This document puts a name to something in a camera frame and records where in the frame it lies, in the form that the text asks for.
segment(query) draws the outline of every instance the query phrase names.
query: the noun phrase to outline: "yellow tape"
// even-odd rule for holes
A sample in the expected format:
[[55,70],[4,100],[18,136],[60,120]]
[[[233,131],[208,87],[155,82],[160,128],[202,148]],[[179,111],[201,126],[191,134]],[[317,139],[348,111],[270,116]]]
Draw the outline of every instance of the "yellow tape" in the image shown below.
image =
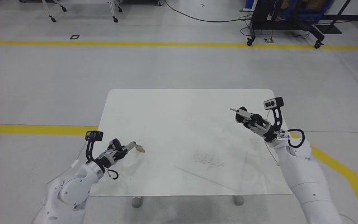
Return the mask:
[[[293,138],[298,138],[299,136],[293,132],[291,132],[291,136]],[[339,174],[343,175],[347,178],[353,192],[355,193],[356,197],[358,198],[358,175],[345,165],[341,164],[316,146],[311,145],[312,147],[312,155],[319,159],[321,162],[325,163],[330,168],[336,170]]]
[[97,126],[66,126],[66,125],[12,125],[0,124],[3,134],[67,134],[85,135],[88,130],[97,130]]
[[[197,42],[136,42],[136,41],[40,41],[0,40],[0,45],[57,45],[57,46],[187,46],[205,48],[249,48],[246,43],[197,43]],[[307,44],[253,44],[250,48],[314,49]],[[358,45],[322,45],[321,49],[358,50]]]
[[[63,134],[63,135],[84,135],[88,130],[98,130],[97,126],[67,126],[67,125],[18,125],[0,124],[0,134]],[[293,138],[299,136],[291,133]],[[319,148],[312,146],[312,155],[336,170],[347,178],[355,195],[358,198],[358,175],[341,164]]]

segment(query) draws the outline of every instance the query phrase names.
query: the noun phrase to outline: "black cable on floor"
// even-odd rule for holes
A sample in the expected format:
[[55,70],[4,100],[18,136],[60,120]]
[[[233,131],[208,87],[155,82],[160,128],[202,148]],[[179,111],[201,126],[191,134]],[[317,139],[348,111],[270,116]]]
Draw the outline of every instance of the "black cable on floor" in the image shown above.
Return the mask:
[[241,17],[239,17],[239,18],[237,18],[237,19],[234,19],[234,20],[223,20],[223,21],[202,20],[202,19],[200,19],[200,18],[195,18],[195,17],[189,16],[189,15],[183,13],[183,12],[180,12],[180,11],[176,10],[175,8],[171,7],[171,6],[168,4],[167,0],[164,0],[164,2],[165,2],[165,3],[167,4],[167,6],[168,6],[169,8],[171,8],[172,10],[174,10],[174,11],[176,11],[176,12],[178,12],[178,13],[180,13],[180,14],[186,16],[186,17],[192,18],[192,19],[194,19],[194,20],[199,20],[199,21],[202,21],[202,22],[215,22],[215,23],[219,23],[219,22],[244,21],[245,19],[242,19],[242,18],[243,18],[243,17],[246,17],[246,16],[241,16]]
[[[347,20],[347,21],[341,21],[341,22],[335,22],[335,24],[344,24],[345,22],[352,22],[353,20]],[[332,22],[325,22],[322,24],[316,24],[316,25],[323,25],[323,24],[331,24]]]

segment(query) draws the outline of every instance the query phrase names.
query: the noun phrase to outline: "white table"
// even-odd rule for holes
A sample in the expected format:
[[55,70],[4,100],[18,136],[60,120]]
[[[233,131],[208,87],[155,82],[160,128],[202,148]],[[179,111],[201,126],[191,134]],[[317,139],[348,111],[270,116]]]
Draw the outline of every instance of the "white table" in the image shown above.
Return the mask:
[[271,98],[271,90],[111,90],[93,156],[114,138],[145,153],[130,151],[112,167],[119,179],[105,175],[91,196],[292,194],[263,139],[229,110],[266,117]]

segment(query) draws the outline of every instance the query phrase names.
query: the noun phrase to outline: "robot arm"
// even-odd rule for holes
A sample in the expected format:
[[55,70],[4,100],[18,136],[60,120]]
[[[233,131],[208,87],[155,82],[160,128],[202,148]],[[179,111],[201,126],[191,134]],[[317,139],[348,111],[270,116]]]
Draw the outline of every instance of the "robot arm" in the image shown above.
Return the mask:
[[275,123],[271,124],[258,114],[247,112],[241,107],[236,112],[236,121],[261,136],[267,145],[275,150],[283,176],[296,196],[308,224],[342,224],[341,217],[332,202],[324,173],[316,160],[311,158],[310,143],[292,139],[289,132],[282,130],[280,107],[281,97],[264,102],[266,110],[273,110]]
[[50,184],[46,203],[37,215],[35,223],[83,223],[92,184],[97,183],[103,177],[105,168],[116,164],[136,146],[135,142],[122,146],[118,139],[113,139],[107,150],[93,159],[93,144],[95,141],[101,141],[102,136],[103,132],[87,132],[87,163],[81,165],[74,176],[59,177]]

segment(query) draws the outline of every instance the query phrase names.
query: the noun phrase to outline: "gray floor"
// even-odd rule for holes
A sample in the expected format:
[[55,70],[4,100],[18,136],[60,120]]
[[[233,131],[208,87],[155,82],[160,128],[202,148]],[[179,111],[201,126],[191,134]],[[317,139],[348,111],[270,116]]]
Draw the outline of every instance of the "gray floor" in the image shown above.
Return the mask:
[[[186,13],[209,20],[237,18],[241,1],[169,0]],[[68,12],[49,4],[0,1],[0,40],[239,42],[244,22],[209,24],[167,6],[123,6],[114,24],[106,2],[66,1]],[[357,23],[337,25],[328,45],[358,45]],[[263,32],[257,39],[270,37]],[[313,44],[274,31],[276,43]],[[358,172],[357,51],[0,45],[0,124],[98,125],[113,88],[269,88],[285,100],[290,128]],[[44,184],[66,169],[82,148],[82,136],[0,135],[1,223],[29,223]],[[358,221],[358,201],[347,180],[322,164],[340,213]],[[91,198],[85,223],[305,223],[292,195],[146,198],[134,209],[130,198]]]

